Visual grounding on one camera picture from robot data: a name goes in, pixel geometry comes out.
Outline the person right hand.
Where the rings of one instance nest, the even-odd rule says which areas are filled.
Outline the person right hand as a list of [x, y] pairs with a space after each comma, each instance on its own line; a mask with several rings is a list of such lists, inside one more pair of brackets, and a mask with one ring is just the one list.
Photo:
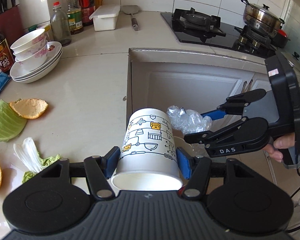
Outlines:
[[280, 149], [287, 149], [293, 147], [295, 144], [294, 133], [286, 134], [276, 139], [272, 144], [267, 144], [263, 150], [266, 151], [271, 158], [281, 163], [283, 162], [283, 154]]

